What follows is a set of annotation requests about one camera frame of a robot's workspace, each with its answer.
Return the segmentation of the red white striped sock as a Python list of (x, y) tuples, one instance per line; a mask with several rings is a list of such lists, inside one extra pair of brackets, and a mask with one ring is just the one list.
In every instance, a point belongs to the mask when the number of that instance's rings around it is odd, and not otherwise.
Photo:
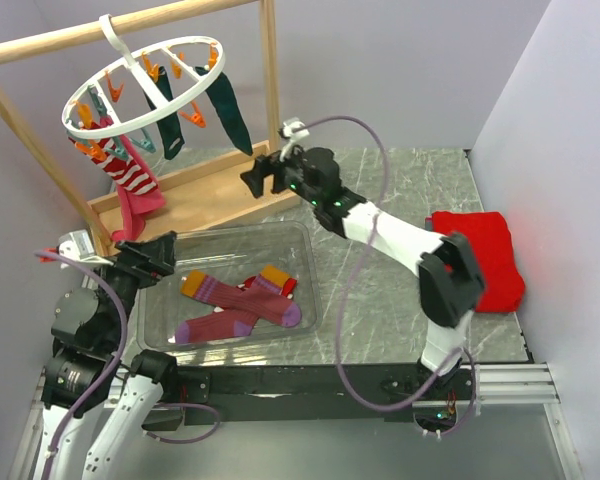
[(278, 283), (272, 282), (258, 275), (247, 278), (243, 283), (239, 284), (237, 288), (241, 291), (245, 291), (251, 288), (253, 285), (268, 289), (283, 297), (291, 299), (293, 297), (293, 291), (297, 285), (297, 280), (294, 278), (288, 278), (281, 285), (279, 285)]
[(140, 197), (159, 193), (155, 176), (124, 135), (100, 139), (76, 139), (69, 136), (69, 140), (80, 153), (129, 194)]

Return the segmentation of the purple sock with orange cuff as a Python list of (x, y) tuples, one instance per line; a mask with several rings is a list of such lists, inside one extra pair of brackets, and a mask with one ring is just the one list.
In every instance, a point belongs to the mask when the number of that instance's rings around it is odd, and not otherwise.
[(285, 328), (295, 327), (302, 320), (300, 307), (289, 298), (256, 285), (241, 292), (197, 270), (183, 281), (180, 293), (205, 304), (249, 312)]

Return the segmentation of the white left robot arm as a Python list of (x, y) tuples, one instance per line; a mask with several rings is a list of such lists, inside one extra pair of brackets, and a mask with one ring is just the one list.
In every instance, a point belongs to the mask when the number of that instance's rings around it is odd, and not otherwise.
[(212, 416), (212, 426), (219, 427), (216, 409), (187, 398), (176, 359), (155, 350), (133, 358), (117, 405), (104, 427), (96, 427), (122, 365), (137, 293), (173, 274), (176, 239), (168, 231), (148, 241), (121, 241), (117, 254), (100, 256), (89, 234), (80, 230), (63, 236), (54, 248), (36, 251), (39, 259), (72, 267), (96, 286), (71, 290), (55, 306), (34, 478), (114, 478), (122, 451), (143, 433), (154, 409), (204, 411)]

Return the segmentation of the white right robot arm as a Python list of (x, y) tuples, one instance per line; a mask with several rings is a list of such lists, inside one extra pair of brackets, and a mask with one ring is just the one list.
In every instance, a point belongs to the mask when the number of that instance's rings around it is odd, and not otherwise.
[(344, 186), (334, 152), (294, 147), (258, 156), (241, 179), (252, 195), (289, 190), (313, 206), (327, 231), (370, 247), (406, 267), (418, 279), (420, 305), (428, 319), (419, 387), (440, 399), (454, 386), (452, 371), (463, 355), (470, 320), (486, 289), (484, 274), (467, 237), (442, 235), (400, 220)]

